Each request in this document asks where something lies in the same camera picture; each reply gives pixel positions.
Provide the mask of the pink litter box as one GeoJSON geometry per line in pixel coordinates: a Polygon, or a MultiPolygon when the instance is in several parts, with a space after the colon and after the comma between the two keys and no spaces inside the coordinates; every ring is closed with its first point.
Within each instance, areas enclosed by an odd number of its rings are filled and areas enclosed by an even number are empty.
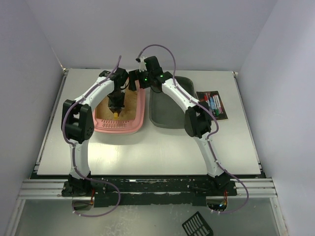
{"type": "Polygon", "coordinates": [[[109,134],[130,134],[137,132],[144,120],[145,113],[145,90],[140,88],[139,83],[136,83],[137,91],[137,109],[134,120],[104,120],[98,119],[93,113],[94,130],[101,133],[109,134]]]}

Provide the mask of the dark grey plastic tray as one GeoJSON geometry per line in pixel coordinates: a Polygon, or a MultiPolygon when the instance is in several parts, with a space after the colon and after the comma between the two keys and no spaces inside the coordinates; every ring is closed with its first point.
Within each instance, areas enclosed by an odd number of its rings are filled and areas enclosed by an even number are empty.
{"type": "Polygon", "coordinates": [[[184,129],[185,112],[164,93],[150,89],[149,119],[159,128],[184,129]]]}

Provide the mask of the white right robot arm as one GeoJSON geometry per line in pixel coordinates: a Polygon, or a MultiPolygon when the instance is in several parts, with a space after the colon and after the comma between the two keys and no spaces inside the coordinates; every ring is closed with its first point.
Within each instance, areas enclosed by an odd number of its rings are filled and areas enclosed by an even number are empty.
{"type": "Polygon", "coordinates": [[[199,101],[190,95],[170,72],[164,72],[157,57],[141,57],[136,61],[139,68],[129,72],[129,87],[134,88],[138,80],[140,87],[157,88],[170,97],[185,113],[184,129],[197,143],[207,169],[208,184],[197,187],[196,190],[207,191],[212,194],[226,194],[231,183],[229,174],[225,173],[211,144],[212,117],[209,106],[205,101],[199,101]]]}

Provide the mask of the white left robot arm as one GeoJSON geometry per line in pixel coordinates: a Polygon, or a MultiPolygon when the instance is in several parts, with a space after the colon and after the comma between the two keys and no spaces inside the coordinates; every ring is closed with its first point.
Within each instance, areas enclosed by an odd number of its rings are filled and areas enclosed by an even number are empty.
{"type": "Polygon", "coordinates": [[[112,72],[102,71],[97,81],[75,100],[63,103],[62,132],[70,146],[71,169],[64,183],[62,196],[84,196],[92,190],[91,171],[88,163],[88,145],[95,126],[93,111],[98,104],[109,97],[109,109],[118,117],[124,106],[124,84],[128,79],[125,69],[117,68],[112,72]]]}

